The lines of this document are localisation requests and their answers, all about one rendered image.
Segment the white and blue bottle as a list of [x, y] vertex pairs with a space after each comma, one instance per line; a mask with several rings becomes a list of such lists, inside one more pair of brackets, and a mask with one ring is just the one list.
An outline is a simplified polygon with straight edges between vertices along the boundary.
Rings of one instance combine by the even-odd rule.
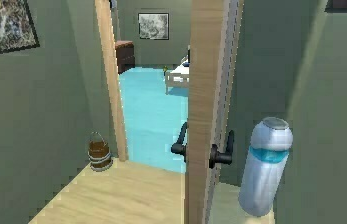
[[270, 212], [292, 143], [289, 124], [281, 118], [266, 117], [254, 127], [238, 198], [248, 214]]

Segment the dark framed wall picture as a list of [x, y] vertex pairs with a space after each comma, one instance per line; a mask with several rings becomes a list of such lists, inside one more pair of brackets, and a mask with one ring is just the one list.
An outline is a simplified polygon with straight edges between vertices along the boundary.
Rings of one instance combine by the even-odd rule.
[[347, 0], [328, 0], [325, 11], [347, 13]]

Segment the dark brown wooden cupboard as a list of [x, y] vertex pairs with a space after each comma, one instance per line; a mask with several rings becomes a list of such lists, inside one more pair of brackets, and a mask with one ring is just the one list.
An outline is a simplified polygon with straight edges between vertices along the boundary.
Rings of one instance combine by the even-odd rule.
[[132, 41], [117, 41], [115, 50], [119, 74], [135, 67], [134, 44]]

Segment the white bed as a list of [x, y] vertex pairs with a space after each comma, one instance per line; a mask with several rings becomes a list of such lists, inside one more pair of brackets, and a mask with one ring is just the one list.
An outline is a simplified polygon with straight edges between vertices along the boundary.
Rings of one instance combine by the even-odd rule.
[[185, 56], [181, 64], [172, 71], [165, 73], [165, 93], [170, 87], [188, 88], [189, 87], [189, 57]]

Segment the light wooden room door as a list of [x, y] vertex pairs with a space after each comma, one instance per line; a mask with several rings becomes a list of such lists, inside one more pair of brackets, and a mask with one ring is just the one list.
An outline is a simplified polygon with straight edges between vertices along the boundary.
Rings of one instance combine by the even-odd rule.
[[228, 113], [245, 0], [192, 0], [184, 224], [209, 224], [226, 149]]

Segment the framed mottled wall picture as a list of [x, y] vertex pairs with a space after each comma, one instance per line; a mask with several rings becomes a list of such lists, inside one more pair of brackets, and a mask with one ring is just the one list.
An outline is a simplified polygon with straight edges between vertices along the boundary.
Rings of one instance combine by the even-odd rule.
[[0, 54], [39, 46], [28, 0], [0, 0]]

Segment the brown wooden bucket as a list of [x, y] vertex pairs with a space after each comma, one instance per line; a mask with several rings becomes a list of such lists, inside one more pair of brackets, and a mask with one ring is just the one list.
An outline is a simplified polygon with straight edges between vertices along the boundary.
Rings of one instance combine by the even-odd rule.
[[92, 132], [89, 139], [88, 158], [93, 171], [102, 172], [113, 164], [108, 143], [99, 132]]

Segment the framed grey wall picture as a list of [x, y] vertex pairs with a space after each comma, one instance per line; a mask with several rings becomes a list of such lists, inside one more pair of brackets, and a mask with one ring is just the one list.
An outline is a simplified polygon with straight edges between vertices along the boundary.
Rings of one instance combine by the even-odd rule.
[[139, 13], [139, 37], [145, 40], [169, 39], [168, 13]]

